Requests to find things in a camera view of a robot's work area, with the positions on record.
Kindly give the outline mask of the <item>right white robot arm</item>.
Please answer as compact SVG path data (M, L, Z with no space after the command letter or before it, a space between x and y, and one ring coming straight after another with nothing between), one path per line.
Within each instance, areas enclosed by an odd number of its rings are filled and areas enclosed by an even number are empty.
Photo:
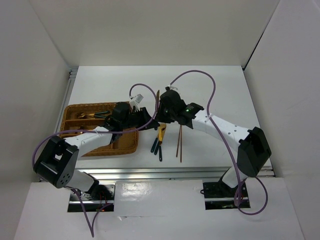
M194 102L186 104L173 89L164 92L159 99L155 119L162 123L178 122L179 125L204 132L227 143L234 150L235 163L220 178L218 190L230 196L246 178L254 178L272 155L265 133L259 127L248 129L219 118Z

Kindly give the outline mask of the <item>copper chopstick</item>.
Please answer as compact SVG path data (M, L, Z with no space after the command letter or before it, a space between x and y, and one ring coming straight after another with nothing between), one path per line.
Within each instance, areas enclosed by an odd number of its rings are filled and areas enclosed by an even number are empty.
M182 125L179 126L179 132L178 132L178 140L177 140L177 148L176 148L176 158L178 157L178 153L179 153L179 148L181 146L180 142L182 139Z
M183 126L182 126L182 132L181 132L181 140L180 140L180 147L179 147L179 153L178 153L178 157L179 157L179 160L180 160L180 163L182 163L182 147L183 147Z

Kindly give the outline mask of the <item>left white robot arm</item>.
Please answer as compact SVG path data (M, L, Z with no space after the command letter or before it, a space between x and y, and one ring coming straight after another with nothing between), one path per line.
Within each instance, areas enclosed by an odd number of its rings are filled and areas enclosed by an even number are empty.
M93 200L107 189L92 175L76 169L78 158L113 144L125 130L143 131L159 125L146 108L136 109L127 102L118 102L101 126L72 137L50 137L33 170L57 189L76 189L88 200Z

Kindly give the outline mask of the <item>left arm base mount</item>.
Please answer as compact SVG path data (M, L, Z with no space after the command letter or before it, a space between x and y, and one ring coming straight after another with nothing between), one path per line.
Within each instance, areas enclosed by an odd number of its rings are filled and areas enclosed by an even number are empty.
M104 187L96 193L94 196L84 193L83 191L77 190L80 199L84 205L84 209L87 212L97 212L102 207L105 208L102 212L113 212L115 208L114 199L115 199L115 182L106 182L103 184ZM83 212L81 202L77 195L71 191L69 196L69 203L67 208L68 213L79 213Z

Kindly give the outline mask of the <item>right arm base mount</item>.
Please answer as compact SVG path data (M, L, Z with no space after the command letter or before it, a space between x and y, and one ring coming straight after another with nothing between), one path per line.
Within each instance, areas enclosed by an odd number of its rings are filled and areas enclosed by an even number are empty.
M203 182L200 193L204 196L206 210L229 210L237 209L234 196L237 188L230 188L221 180Z

